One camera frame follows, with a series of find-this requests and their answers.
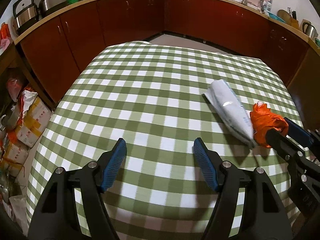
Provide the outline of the brown wooden side cabinet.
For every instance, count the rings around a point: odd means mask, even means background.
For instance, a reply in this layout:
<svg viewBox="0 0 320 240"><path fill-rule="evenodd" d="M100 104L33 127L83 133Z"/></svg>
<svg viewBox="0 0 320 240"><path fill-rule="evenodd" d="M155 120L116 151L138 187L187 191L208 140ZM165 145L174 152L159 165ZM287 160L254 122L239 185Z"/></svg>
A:
<svg viewBox="0 0 320 240"><path fill-rule="evenodd" d="M310 48L287 90L293 99L305 129L320 127L320 60Z"/></svg>

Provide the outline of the white blue paper package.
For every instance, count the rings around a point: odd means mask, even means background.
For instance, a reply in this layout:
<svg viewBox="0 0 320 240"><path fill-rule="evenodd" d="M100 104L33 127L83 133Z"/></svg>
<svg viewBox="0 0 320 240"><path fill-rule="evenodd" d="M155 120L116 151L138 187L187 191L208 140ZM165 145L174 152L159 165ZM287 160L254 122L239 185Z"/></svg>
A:
<svg viewBox="0 0 320 240"><path fill-rule="evenodd" d="M242 103L223 80L214 80L204 92L229 132L250 149L257 145L253 138L253 126Z"/></svg>

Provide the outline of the red kitchen cabinets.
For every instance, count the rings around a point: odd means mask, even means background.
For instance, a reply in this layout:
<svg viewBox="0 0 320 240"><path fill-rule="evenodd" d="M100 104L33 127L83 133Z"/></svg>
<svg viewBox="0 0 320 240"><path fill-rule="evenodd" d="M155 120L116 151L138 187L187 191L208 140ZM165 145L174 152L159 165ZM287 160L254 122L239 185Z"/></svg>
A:
<svg viewBox="0 0 320 240"><path fill-rule="evenodd" d="M224 0L89 0L40 20L15 43L58 102L105 47L161 33L261 59L289 86L311 46L296 29Z"/></svg>

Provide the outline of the green white checkered tablecloth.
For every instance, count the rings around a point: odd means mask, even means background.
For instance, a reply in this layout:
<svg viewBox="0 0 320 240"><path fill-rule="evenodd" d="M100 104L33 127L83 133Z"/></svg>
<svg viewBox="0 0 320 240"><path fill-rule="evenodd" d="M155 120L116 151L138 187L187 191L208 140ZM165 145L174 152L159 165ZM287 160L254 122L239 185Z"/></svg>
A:
<svg viewBox="0 0 320 240"><path fill-rule="evenodd" d="M119 237L200 239L217 199L194 160L194 140L202 138L237 167L262 167L294 221L299 211L287 195L285 161L229 133L203 96L214 80L225 80L245 110L261 101L300 123L284 83L258 59L142 41L107 47L67 91L42 135L27 218L57 167L81 168L123 138L127 156L103 196Z"/></svg>

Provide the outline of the open steel rice cooker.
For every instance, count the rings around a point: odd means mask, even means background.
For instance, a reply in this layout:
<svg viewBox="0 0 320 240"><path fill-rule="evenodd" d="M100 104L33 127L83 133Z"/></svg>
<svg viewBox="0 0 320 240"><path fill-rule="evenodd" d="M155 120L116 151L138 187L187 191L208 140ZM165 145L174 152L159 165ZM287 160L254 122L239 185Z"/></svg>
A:
<svg viewBox="0 0 320 240"><path fill-rule="evenodd" d="M21 35L39 20L40 15L34 0L17 0L12 9L17 35Z"/></svg>

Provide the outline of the stacked cardboard boxes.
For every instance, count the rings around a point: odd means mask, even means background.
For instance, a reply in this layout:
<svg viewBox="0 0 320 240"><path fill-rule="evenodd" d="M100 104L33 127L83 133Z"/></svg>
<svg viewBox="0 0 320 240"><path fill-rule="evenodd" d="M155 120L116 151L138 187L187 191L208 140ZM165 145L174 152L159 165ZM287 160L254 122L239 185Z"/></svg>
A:
<svg viewBox="0 0 320 240"><path fill-rule="evenodd" d="M43 103L38 93L26 87L11 108L11 115L4 116L4 135L1 136L1 169L10 176L18 176L34 147L46 129L52 111Z"/></svg>

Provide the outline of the orange plastic bag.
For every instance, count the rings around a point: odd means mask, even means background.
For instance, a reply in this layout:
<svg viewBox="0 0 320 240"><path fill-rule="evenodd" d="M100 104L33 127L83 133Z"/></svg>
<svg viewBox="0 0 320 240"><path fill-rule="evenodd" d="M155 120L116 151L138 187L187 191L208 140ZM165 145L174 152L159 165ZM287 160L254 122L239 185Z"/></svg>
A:
<svg viewBox="0 0 320 240"><path fill-rule="evenodd" d="M258 145L265 148L271 148L265 137L267 131L275 129L281 135L287 136L289 125L285 119L276 113L272 113L266 103L258 101L253 105L253 110L250 112L250 119L253 125L253 138Z"/></svg>

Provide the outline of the steel electric kettle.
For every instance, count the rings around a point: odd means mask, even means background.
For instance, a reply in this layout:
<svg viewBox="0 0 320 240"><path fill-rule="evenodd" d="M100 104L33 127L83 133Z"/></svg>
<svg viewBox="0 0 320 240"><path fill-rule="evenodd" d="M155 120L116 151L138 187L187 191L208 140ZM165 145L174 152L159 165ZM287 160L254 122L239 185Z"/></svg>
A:
<svg viewBox="0 0 320 240"><path fill-rule="evenodd" d="M302 25L302 32L307 35L309 38L314 40L318 37L316 28L310 22L304 22Z"/></svg>

